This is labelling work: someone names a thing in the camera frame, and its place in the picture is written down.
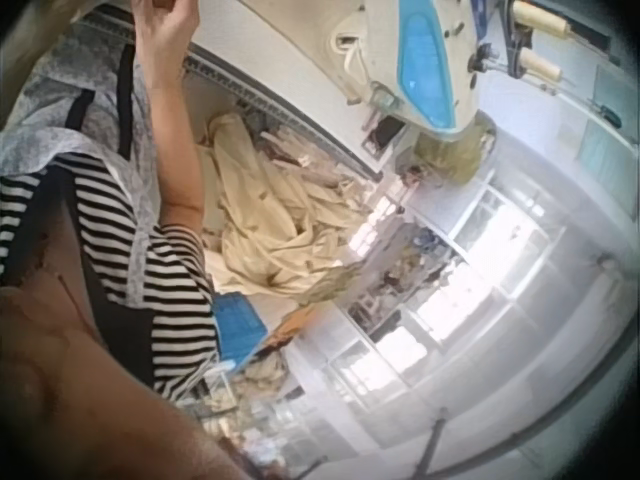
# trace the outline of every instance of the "thread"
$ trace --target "thread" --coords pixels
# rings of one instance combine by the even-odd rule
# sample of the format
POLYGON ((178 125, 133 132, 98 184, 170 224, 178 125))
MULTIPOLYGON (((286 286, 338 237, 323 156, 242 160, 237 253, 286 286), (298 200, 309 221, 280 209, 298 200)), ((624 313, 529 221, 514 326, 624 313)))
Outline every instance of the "thread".
POLYGON ((530 73, 536 73, 552 82, 558 83, 562 80, 560 67, 528 48, 523 48, 520 51, 520 65, 522 68, 530 70, 530 73))
POLYGON ((567 38, 571 26, 566 20, 528 3, 516 0, 513 2, 515 21, 527 27, 545 31, 559 38, 567 38))

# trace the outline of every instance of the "striped shirt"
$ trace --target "striped shirt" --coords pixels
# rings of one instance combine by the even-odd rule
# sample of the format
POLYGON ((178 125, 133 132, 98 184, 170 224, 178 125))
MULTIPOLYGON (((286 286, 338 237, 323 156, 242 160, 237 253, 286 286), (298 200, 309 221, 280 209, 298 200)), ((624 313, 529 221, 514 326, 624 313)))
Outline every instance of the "striped shirt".
MULTIPOLYGON (((89 157, 56 157, 29 175, 0 178, 0 280, 11 242, 34 192, 49 168, 74 178, 80 242, 109 301, 124 305, 136 220, 130 202, 104 163, 89 157)), ((219 336, 202 244, 189 229, 155 226, 146 252, 144 301, 153 311, 154 389, 176 401, 218 361, 219 336)))

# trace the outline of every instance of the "person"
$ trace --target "person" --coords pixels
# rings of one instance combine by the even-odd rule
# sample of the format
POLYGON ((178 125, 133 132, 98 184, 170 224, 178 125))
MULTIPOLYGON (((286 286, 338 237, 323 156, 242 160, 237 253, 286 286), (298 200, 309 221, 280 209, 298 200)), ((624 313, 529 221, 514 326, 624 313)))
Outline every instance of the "person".
POLYGON ((0 445, 44 478, 244 478, 170 404, 219 338, 181 85, 198 2, 163 4, 132 0, 135 48, 72 26, 0 133, 0 445))

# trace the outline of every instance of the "crumpled cloth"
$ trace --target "crumpled cloth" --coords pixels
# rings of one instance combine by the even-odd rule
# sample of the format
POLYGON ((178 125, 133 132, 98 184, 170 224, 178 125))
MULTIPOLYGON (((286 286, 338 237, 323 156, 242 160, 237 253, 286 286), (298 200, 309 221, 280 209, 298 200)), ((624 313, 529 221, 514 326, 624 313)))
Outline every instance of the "crumpled cloth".
POLYGON ((209 142, 200 149, 205 217, 224 213, 221 231, 205 221, 206 268, 217 292, 294 298, 340 269, 341 249, 369 213, 353 179, 330 188, 279 168, 255 150, 235 113, 212 120, 209 142))

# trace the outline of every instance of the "hand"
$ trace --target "hand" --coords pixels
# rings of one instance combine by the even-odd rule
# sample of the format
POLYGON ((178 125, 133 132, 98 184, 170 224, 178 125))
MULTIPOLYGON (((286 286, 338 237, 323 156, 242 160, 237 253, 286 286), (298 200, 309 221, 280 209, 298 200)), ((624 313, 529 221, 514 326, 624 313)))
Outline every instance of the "hand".
POLYGON ((180 88, 182 63, 200 23, 198 0, 132 0, 136 48, 149 93, 180 88))

